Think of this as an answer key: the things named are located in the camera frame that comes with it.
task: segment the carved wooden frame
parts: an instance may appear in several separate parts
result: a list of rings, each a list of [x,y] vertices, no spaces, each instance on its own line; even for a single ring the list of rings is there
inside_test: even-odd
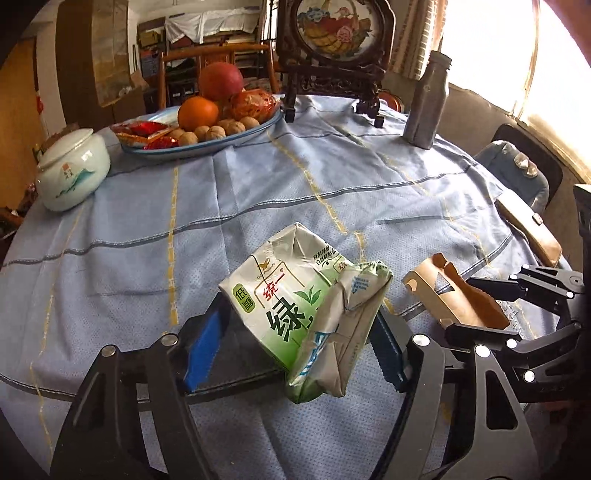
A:
[[[356,113],[367,114],[374,119],[374,125],[381,128],[384,117],[379,115],[378,83],[390,63],[395,24],[388,0],[349,0],[371,6],[378,20],[379,36],[357,58],[345,61],[327,58],[303,41],[297,23],[302,1],[279,2],[276,51],[279,64],[288,73],[285,120],[293,122],[299,93],[341,96],[358,98]]]

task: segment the green label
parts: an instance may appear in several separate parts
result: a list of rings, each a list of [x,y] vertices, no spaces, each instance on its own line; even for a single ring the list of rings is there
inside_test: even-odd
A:
[[[252,301],[251,295],[241,283],[236,284],[232,289],[232,294],[246,313],[250,313],[255,309],[255,303]]]

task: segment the orange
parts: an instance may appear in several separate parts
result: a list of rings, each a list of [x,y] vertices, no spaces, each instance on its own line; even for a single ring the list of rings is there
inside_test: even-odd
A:
[[[178,109],[178,125],[183,130],[192,132],[204,125],[214,126],[218,116],[219,108],[214,102],[203,97],[191,97]]]

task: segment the pink flower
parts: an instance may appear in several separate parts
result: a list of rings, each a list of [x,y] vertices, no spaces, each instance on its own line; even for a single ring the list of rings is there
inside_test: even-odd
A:
[[[343,43],[348,43],[353,37],[353,29],[348,25],[343,25],[336,33],[336,38]]]

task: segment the silver bolt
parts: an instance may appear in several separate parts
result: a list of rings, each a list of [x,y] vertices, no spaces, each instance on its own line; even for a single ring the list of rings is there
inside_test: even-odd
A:
[[[491,354],[490,349],[486,345],[476,345],[474,351],[478,356],[481,356],[482,358],[486,358]]]
[[[431,343],[431,340],[427,335],[419,333],[413,337],[413,342],[416,343],[418,346],[427,346],[429,343]]]
[[[164,346],[173,346],[178,342],[178,337],[173,333],[169,333],[164,335],[160,341]]]
[[[115,345],[106,345],[100,351],[102,356],[113,356],[115,354]]]

